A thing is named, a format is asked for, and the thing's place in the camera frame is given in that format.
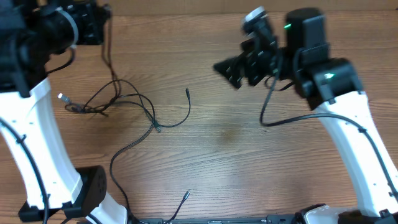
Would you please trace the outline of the black cable silver plug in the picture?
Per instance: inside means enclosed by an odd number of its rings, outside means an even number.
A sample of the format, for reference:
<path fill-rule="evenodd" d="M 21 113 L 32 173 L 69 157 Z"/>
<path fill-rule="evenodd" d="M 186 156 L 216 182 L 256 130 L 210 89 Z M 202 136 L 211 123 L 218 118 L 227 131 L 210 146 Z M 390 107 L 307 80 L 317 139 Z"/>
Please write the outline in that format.
<path fill-rule="evenodd" d="M 104 64 L 108 67 L 111 74 L 111 81 L 104 86 L 102 86 L 86 103 L 76 103 L 73 102 L 69 97 L 64 95 L 63 93 L 58 94 L 58 99 L 62 100 L 65 104 L 65 109 L 72 113 L 80 113 L 80 114 L 101 114 L 105 117 L 108 117 L 108 114 L 105 111 L 113 105 L 130 103 L 133 105 L 140 106 L 144 111 L 144 114 L 147 116 L 148 120 L 151 122 L 151 125 L 156 124 L 155 119 L 155 108 L 153 103 L 148 97 L 139 93 L 137 88 L 127 80 L 120 79 L 117 73 L 114 70 L 113 62 L 111 58 L 111 48 L 112 48 L 112 29 L 113 29 L 113 17 L 109 19 L 108 22 L 108 31 L 106 44 L 102 44 L 101 46 L 101 58 Z M 122 94 L 122 83 L 127 83 L 130 87 L 135 91 L 131 94 Z M 110 84 L 113 85 L 114 88 L 114 96 L 109 99 L 109 101 L 105 104 L 98 106 L 91 106 L 90 103 Z"/>

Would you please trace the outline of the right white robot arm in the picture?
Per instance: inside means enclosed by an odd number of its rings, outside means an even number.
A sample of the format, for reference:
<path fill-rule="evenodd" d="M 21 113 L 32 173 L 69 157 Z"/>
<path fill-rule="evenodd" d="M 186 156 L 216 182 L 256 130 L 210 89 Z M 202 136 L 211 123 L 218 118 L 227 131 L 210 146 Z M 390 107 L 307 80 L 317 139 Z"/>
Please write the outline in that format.
<path fill-rule="evenodd" d="M 309 118 L 318 119 L 332 138 L 356 193 L 354 208 L 324 203 L 301 209 L 289 223 L 396 223 L 397 168 L 374 124 L 368 96 L 352 63 L 330 57 L 325 17 L 307 7 L 285 17 L 287 44 L 280 47 L 267 12 L 259 7 L 242 21 L 248 39 L 240 55 L 214 69 L 235 88 L 273 78 L 289 80 L 307 100 Z"/>

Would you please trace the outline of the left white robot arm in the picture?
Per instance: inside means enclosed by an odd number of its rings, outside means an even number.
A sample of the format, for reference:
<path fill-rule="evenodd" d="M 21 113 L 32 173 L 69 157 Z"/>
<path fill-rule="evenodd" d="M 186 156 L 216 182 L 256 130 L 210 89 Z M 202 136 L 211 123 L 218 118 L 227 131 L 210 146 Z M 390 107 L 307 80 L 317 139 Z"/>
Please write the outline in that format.
<path fill-rule="evenodd" d="M 104 41 L 107 4 L 96 1 L 1 2 L 1 134 L 24 181 L 24 223 L 66 218 L 127 223 L 128 211 L 107 191 L 101 166 L 76 168 L 52 107 L 50 56 Z"/>

